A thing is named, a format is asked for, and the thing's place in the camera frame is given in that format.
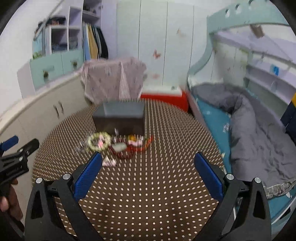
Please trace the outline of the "left hand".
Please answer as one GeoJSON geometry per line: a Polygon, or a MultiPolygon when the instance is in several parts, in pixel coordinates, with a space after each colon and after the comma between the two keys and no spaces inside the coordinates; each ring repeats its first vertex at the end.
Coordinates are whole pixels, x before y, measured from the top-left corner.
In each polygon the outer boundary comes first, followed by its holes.
{"type": "Polygon", "coordinates": [[[8,212],[16,220],[21,221],[23,218],[23,212],[20,208],[17,194],[13,185],[17,185],[18,180],[13,180],[10,185],[10,191],[7,197],[1,196],[1,211],[8,212]]]}

